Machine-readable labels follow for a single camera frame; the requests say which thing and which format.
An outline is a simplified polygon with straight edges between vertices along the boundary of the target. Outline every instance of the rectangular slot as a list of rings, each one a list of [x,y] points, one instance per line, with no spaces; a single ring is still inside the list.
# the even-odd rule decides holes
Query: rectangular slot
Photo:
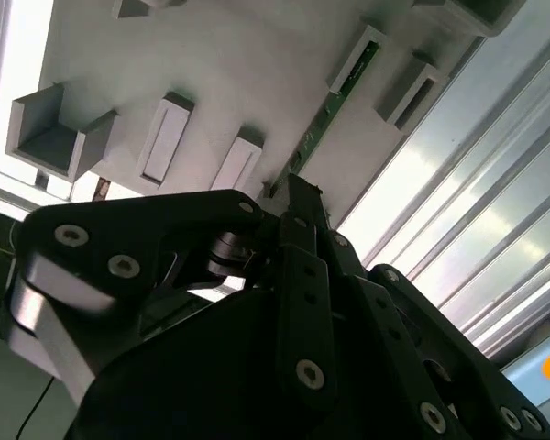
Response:
[[[242,191],[248,176],[250,176],[250,173],[259,161],[260,154],[262,153],[261,147],[262,142],[260,145],[256,145],[239,134],[232,147],[230,147],[211,189],[235,189]]]
[[[336,65],[334,73],[328,81],[330,93],[340,94],[341,89],[345,87],[348,78],[354,73],[357,64],[362,61],[363,53],[370,48],[371,43],[377,49],[385,40],[385,35],[371,24],[361,22],[360,28],[348,45],[344,58]]]
[[[412,100],[409,104],[405,107],[403,110],[403,113],[401,113],[400,117],[397,118],[397,121],[395,121],[395,126],[401,130],[407,124],[407,122],[410,120],[410,117],[412,117],[415,110],[418,108],[418,106],[424,101],[426,96],[430,93],[432,90],[432,87],[434,87],[435,82],[432,81],[430,78],[427,78],[423,84],[422,87],[420,87],[417,91],[417,93],[413,96]]]
[[[143,148],[141,177],[157,185],[163,183],[192,110],[193,103],[176,93],[169,93],[163,98]]]

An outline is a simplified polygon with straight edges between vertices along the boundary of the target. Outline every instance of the black mechanical linkage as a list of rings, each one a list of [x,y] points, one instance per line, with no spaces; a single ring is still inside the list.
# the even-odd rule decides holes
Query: black mechanical linkage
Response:
[[[67,439],[550,439],[399,271],[361,266],[316,187],[283,191],[280,216],[220,191],[27,218],[0,331],[77,402]],[[245,288],[143,340],[148,303],[227,276]]]

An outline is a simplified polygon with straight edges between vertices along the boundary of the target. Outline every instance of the screw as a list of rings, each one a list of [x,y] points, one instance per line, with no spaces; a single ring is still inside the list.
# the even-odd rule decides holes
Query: screw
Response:
[[[348,246],[348,240],[346,240],[343,236],[340,236],[339,234],[336,234],[334,236],[334,240],[336,240],[336,243],[338,243],[343,248]]]
[[[128,255],[114,255],[108,260],[108,270],[117,277],[129,279],[140,273],[140,265]]]
[[[443,434],[446,432],[446,419],[438,409],[429,401],[425,401],[420,405],[420,414],[423,420],[437,433]]]
[[[310,359],[302,359],[295,366],[295,374],[300,382],[310,390],[318,391],[325,383],[324,373],[320,367]]]
[[[240,206],[242,208],[243,211],[247,211],[248,213],[252,213],[253,211],[255,211],[252,207],[252,205],[250,205],[249,203],[247,202],[241,202],[238,204],[238,206]]]
[[[55,229],[55,239],[64,246],[77,248],[85,245],[90,236],[85,229],[76,225],[61,225]]]
[[[391,269],[385,270],[385,273],[387,274],[387,278],[389,278],[393,282],[397,282],[400,280],[400,276]]]
[[[295,223],[297,223],[301,227],[307,227],[308,224],[305,223],[300,217],[295,217],[293,220],[295,220]]]
[[[542,425],[540,425],[538,419],[536,419],[531,412],[529,412],[528,410],[522,410],[522,414],[523,417],[525,417],[525,420],[528,421],[533,429],[535,429],[536,431],[542,431]]]
[[[499,408],[499,411],[501,412],[501,416],[503,417],[505,423],[513,431],[519,431],[520,429],[522,429],[522,423],[520,422],[520,419],[517,418],[517,415],[515,415],[512,410],[506,408],[505,406],[501,406]]]

